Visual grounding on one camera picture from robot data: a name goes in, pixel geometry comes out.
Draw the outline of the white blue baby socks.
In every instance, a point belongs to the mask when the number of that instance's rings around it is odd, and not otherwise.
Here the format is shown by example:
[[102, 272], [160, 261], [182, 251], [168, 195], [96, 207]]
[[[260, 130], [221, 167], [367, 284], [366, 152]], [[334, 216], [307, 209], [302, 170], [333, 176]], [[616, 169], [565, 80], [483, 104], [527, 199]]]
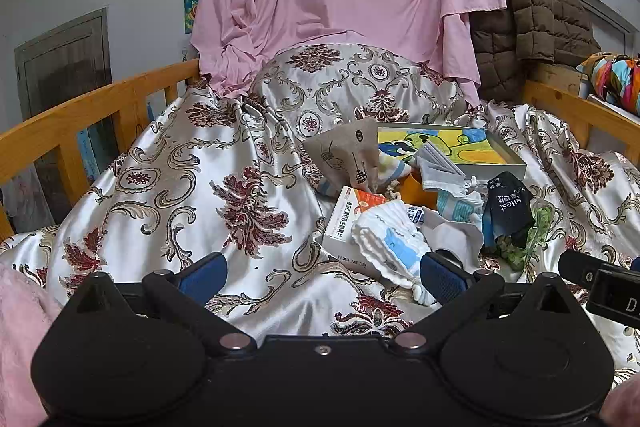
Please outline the white blue baby socks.
[[350, 233], [362, 257], [383, 279], [411, 291], [419, 305], [431, 306], [436, 301], [420, 275], [421, 260], [431, 248], [401, 200], [365, 211]]

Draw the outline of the black sock with text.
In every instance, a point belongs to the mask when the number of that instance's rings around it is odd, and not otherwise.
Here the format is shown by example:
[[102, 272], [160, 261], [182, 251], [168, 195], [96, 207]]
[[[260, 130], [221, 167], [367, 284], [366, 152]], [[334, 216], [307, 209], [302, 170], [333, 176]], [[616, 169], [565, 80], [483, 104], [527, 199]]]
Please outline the black sock with text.
[[487, 202], [483, 213], [482, 231], [485, 247], [495, 247], [499, 236], [516, 238], [534, 224], [530, 201], [533, 194], [510, 172], [502, 172], [487, 183]]

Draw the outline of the grey face mask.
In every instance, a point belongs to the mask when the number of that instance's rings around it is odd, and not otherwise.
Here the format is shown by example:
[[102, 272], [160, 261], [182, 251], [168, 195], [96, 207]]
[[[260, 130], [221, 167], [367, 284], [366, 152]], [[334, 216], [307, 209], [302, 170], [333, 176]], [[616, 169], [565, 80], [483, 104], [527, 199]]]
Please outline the grey face mask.
[[468, 178], [448, 156], [431, 142], [424, 143], [413, 156], [424, 190], [440, 190], [465, 197], [477, 190], [475, 176]]

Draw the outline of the floral satin bed cover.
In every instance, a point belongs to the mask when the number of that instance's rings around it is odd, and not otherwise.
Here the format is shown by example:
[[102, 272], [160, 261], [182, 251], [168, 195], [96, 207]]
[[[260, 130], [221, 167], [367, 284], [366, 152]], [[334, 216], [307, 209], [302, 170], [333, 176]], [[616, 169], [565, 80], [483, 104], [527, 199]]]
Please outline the floral satin bed cover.
[[428, 308], [322, 247], [333, 204], [303, 148], [361, 118], [474, 124], [524, 160], [535, 219], [524, 262], [484, 254], [480, 268], [530, 282], [568, 248], [622, 267], [638, 257], [639, 173], [627, 158], [582, 150], [564, 121], [527, 105], [470, 109], [457, 83], [399, 55], [320, 44], [281, 53], [235, 100], [186, 91], [62, 223], [8, 239], [1, 261], [60, 305], [96, 271], [130, 282], [219, 251], [230, 272], [209, 310], [255, 338], [392, 337]]

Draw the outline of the orange white medicine box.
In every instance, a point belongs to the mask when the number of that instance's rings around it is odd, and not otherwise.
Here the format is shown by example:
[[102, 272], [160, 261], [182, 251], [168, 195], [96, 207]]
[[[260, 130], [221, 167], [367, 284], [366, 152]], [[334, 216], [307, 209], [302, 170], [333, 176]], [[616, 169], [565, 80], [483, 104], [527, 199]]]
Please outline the orange white medicine box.
[[338, 259], [359, 263], [358, 247], [352, 240], [352, 226], [364, 212], [384, 202], [387, 202], [387, 199], [381, 194], [372, 194], [344, 185], [326, 225], [322, 247]]

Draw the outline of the grey tray with drawing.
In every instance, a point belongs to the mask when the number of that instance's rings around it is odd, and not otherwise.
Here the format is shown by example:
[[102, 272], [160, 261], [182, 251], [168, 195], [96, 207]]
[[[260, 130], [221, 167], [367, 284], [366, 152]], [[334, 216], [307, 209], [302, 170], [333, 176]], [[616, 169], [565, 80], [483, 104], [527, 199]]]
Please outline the grey tray with drawing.
[[487, 181], [502, 172], [524, 180], [526, 164], [498, 135], [485, 129], [440, 124], [378, 125], [378, 148], [408, 162], [425, 143], [447, 156], [467, 176]]

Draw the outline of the pink fluffy sleeve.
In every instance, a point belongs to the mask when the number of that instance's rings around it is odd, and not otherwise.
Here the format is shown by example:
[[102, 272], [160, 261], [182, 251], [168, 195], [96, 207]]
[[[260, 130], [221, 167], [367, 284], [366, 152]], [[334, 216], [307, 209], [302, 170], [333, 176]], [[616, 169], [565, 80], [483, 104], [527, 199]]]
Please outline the pink fluffy sleeve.
[[60, 310], [60, 304], [38, 284], [1, 265], [2, 426], [39, 426], [46, 420], [30, 365]]

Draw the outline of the colourful striped cloth bundle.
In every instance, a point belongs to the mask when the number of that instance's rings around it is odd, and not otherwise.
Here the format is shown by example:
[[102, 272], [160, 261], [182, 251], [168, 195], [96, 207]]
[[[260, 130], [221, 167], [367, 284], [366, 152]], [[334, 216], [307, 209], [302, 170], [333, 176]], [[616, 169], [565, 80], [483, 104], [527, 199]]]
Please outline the colourful striped cloth bundle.
[[600, 100], [639, 115], [639, 55], [599, 52], [590, 55], [576, 69], [586, 75]]

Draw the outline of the grey door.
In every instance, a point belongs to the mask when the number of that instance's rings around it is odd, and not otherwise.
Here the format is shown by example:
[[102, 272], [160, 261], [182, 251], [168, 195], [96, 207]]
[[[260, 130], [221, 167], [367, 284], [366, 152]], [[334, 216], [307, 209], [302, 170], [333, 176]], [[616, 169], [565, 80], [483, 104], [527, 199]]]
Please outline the grey door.
[[[106, 8], [27, 41], [15, 49], [14, 56], [25, 120], [112, 83]], [[93, 184], [118, 153], [112, 118], [79, 131], [77, 141], [86, 177]], [[35, 168], [52, 217], [60, 223], [72, 204], [63, 190], [55, 153], [38, 159]]]

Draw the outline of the brown quilted jacket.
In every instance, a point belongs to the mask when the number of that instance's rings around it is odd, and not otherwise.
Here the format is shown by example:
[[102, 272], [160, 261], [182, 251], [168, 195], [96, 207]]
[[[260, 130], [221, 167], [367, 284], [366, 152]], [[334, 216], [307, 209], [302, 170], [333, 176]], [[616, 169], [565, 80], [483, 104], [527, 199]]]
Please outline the brown quilted jacket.
[[573, 67], [600, 51], [579, 0], [506, 0], [504, 9], [472, 13], [470, 24], [484, 101], [518, 101], [536, 62]]

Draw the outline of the wooden bed rail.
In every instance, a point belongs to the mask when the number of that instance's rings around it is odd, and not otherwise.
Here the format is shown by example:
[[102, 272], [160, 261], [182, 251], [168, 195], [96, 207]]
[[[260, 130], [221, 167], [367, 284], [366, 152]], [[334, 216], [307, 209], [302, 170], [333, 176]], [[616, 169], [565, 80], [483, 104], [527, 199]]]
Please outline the wooden bed rail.
[[[188, 113], [214, 98], [192, 60], [110, 83], [3, 133], [1, 180], [55, 153], [73, 207], [53, 230], [15, 233], [3, 217], [2, 251], [17, 254], [35, 237], [55, 255], [102, 258], [140, 247], [173, 265], [192, 265], [205, 254], [188, 237], [204, 221], [203, 154], [219, 142], [191, 124]], [[119, 154], [90, 183], [77, 135], [107, 117], [115, 121]]]

